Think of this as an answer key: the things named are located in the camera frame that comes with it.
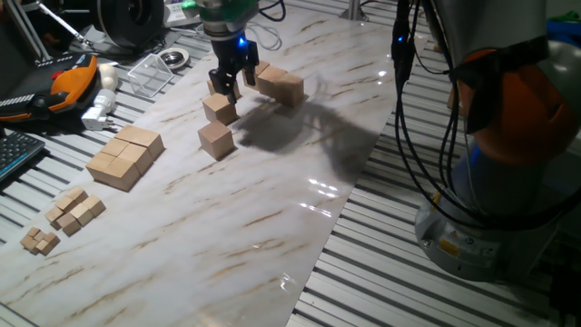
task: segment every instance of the yellow label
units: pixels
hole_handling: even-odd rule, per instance
[[[460,252],[460,248],[445,239],[439,240],[438,248],[454,258],[456,258]]]
[[[439,203],[439,198],[442,196],[442,194],[440,194],[439,192],[436,193],[436,195],[434,195],[434,197],[432,198],[432,200],[434,201],[435,204]],[[429,208],[429,211],[431,213],[436,211],[436,207],[435,206],[431,206],[431,208]]]

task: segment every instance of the white electrical plug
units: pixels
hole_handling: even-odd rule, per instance
[[[107,114],[113,109],[115,98],[115,92],[111,90],[103,89],[99,91],[94,98],[94,106],[87,109],[83,117],[81,117],[84,127],[90,131],[101,131],[111,127],[113,122],[107,119]]]

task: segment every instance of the metal bracket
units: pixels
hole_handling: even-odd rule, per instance
[[[360,0],[350,0],[349,9],[345,10],[339,18],[349,19],[354,21],[368,22],[369,18],[361,10]]]

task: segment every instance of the green light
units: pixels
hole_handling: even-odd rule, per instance
[[[193,9],[197,6],[198,5],[193,0],[186,0],[186,1],[182,2],[182,9]]]

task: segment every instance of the small wooden cube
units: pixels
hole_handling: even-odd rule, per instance
[[[55,230],[60,230],[61,226],[56,222],[57,219],[61,218],[64,214],[64,211],[61,209],[54,207],[53,209],[49,210],[47,213],[44,214],[44,217],[48,219],[51,223],[51,226],[55,228]]]
[[[101,149],[101,152],[112,156],[119,156],[127,145],[129,145],[129,142],[113,138]]]
[[[81,224],[81,226],[86,226],[94,218],[91,210],[82,203],[78,204],[73,210],[71,210],[71,215]]]
[[[246,74],[245,74],[245,72],[242,72],[242,76],[244,77],[244,85],[246,85],[247,87],[250,87],[254,91],[259,91],[258,76],[260,74],[262,74],[262,72],[264,72],[264,70],[270,65],[271,64],[261,60],[258,63],[258,65],[256,67],[254,67],[254,83],[255,83],[255,85],[248,84],[248,81],[246,80]]]
[[[63,232],[69,237],[81,229],[81,224],[70,213],[59,218],[58,223],[63,227]]]
[[[20,244],[22,244],[26,250],[30,251],[30,253],[38,254],[38,250],[36,250],[36,245],[39,244],[39,242],[35,240],[32,236],[29,235],[25,236],[25,238],[23,238],[20,241]]]
[[[38,232],[33,238],[35,241],[41,242],[45,236],[46,236],[46,233],[41,231],[41,232]]]
[[[98,216],[106,209],[103,202],[94,195],[91,195],[84,200],[83,205],[91,211],[94,217]]]
[[[105,174],[106,180],[100,182],[126,192],[129,192],[141,177],[135,163],[121,158],[115,158],[105,169]]]
[[[107,179],[107,175],[104,172],[113,160],[115,160],[115,157],[110,154],[97,153],[86,167],[95,181],[103,182]]]
[[[79,186],[75,186],[73,189],[71,189],[71,191],[69,191],[66,196],[73,199],[77,204],[83,202],[84,199],[89,197],[87,192],[85,192],[84,189],[80,188]]]
[[[203,101],[203,111],[210,122],[229,124],[236,120],[236,107],[222,94],[214,94]]]
[[[41,242],[35,246],[35,249],[46,256],[59,242],[61,242],[61,240],[58,238],[58,236],[56,236],[54,233],[49,233]]]
[[[147,151],[147,148],[136,144],[127,145],[127,147],[125,147],[125,149],[119,154],[119,158],[134,163],[141,176],[143,176],[153,164],[152,155]]]
[[[35,237],[35,236],[38,234],[38,232],[40,232],[40,230],[39,230],[38,228],[36,228],[36,227],[32,227],[32,228],[31,228],[31,229],[28,231],[28,233],[26,233],[26,236]]]
[[[163,147],[162,136],[159,135],[159,133],[129,124],[119,131],[115,138],[146,147],[152,155],[153,160],[157,159],[157,157],[162,154],[163,150],[165,150],[165,147]]]
[[[214,84],[211,80],[208,80],[208,90],[210,90],[210,95],[216,94]],[[236,99],[242,98],[242,95],[240,95],[240,89],[238,88],[238,82],[234,82],[234,95],[236,95]]]
[[[261,94],[271,98],[276,96],[276,81],[283,77],[287,71],[269,65],[266,69],[258,75],[258,89]]]
[[[77,205],[77,203],[68,196],[63,196],[59,201],[54,204],[57,208],[61,209],[65,213],[70,212]]]
[[[296,107],[302,102],[305,95],[305,83],[302,78],[293,74],[285,74],[275,82],[276,94],[274,99],[279,104]]]
[[[234,149],[231,130],[219,121],[206,125],[198,131],[198,135],[202,149],[216,160],[220,160]]]

